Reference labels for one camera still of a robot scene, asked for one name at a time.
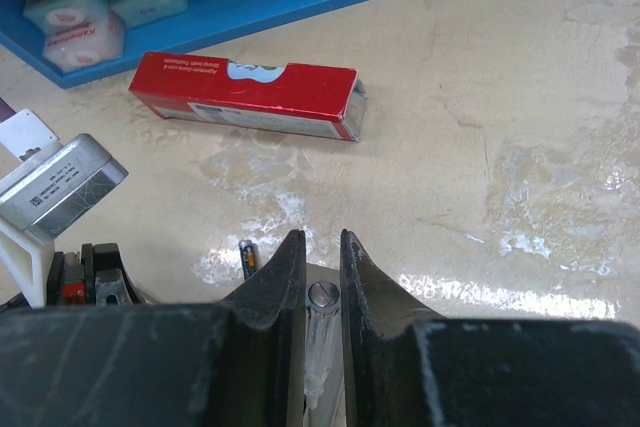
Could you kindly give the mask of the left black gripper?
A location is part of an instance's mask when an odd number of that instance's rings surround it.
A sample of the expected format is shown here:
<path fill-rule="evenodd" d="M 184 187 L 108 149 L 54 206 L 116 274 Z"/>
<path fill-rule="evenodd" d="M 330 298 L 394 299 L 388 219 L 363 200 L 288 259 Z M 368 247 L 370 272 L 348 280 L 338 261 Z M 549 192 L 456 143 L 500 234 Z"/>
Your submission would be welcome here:
<path fill-rule="evenodd" d="M 45 305 L 133 305 L 140 292 L 126 272 L 116 243 L 83 244 L 55 252 L 45 283 Z"/>

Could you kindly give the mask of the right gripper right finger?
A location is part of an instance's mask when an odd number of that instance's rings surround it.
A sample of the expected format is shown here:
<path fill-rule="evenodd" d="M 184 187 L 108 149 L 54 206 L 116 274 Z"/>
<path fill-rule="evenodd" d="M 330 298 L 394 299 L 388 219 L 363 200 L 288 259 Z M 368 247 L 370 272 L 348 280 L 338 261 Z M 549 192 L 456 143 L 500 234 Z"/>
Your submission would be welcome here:
<path fill-rule="evenodd" d="M 635 426 L 639 332 L 602 320 L 447 318 L 341 234 L 350 426 Z"/>

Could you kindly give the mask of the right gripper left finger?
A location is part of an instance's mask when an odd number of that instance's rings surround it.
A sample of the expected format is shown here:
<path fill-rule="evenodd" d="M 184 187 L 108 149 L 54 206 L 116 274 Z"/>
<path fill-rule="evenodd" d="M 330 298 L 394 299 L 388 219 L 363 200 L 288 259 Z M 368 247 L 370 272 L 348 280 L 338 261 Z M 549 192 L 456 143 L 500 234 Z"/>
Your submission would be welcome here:
<path fill-rule="evenodd" d="M 219 301 L 1 307 L 5 426 L 299 426 L 306 239 Z"/>

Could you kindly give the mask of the clear test pen screwdriver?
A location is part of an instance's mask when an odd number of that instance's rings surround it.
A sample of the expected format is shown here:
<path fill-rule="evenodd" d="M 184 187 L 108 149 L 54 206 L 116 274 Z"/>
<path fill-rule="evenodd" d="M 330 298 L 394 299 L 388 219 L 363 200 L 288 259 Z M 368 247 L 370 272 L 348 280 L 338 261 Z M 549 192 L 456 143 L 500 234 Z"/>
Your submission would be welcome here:
<path fill-rule="evenodd" d="M 334 364 L 340 309 L 340 291 L 335 283 L 319 280 L 308 287 L 304 394 L 310 410 L 318 407 Z"/>

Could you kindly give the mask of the small AAA battery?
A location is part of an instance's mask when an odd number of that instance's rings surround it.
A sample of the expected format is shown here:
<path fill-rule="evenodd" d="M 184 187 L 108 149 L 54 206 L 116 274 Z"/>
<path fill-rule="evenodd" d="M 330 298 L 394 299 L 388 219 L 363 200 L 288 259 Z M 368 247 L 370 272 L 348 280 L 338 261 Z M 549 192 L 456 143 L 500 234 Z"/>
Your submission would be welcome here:
<path fill-rule="evenodd" d="M 251 240 L 243 239 L 239 241 L 238 248 L 240 252 L 243 278 L 247 281 L 259 269 L 256 245 Z"/>

